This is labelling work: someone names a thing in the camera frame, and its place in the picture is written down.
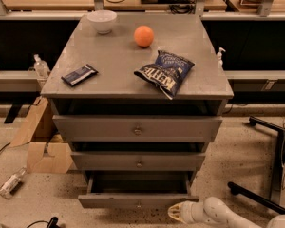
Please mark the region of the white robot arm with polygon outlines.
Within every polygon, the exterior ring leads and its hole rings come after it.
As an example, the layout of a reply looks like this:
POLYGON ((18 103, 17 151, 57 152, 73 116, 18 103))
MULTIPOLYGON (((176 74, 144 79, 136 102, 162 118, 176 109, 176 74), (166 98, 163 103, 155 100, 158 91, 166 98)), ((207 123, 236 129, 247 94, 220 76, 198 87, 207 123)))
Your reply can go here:
MULTIPOLYGON (((226 228, 261 228, 247 218, 233 212, 221 199, 210 197, 205 201, 184 201, 168 208, 170 218, 184 224, 204 223, 226 228)), ((266 228, 285 228, 285 215, 272 218, 266 228)))

